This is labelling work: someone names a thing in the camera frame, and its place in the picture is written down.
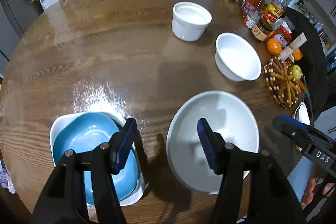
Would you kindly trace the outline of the right human hand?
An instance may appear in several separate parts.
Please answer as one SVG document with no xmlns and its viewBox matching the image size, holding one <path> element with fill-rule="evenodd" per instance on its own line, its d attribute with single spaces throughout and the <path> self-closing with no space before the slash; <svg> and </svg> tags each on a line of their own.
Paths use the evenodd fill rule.
<svg viewBox="0 0 336 224">
<path fill-rule="evenodd" d="M 317 173 L 315 173 L 311 178 L 307 181 L 307 186 L 303 192 L 303 196 L 301 199 L 301 206 L 308 205 L 312 202 L 315 194 L 317 193 L 318 188 L 321 186 L 320 184 L 317 184 L 317 181 L 319 180 L 319 176 Z M 328 183 L 326 184 L 322 189 L 322 195 L 325 198 L 329 198 L 331 194 L 333 193 L 335 189 L 334 183 Z"/>
</svg>

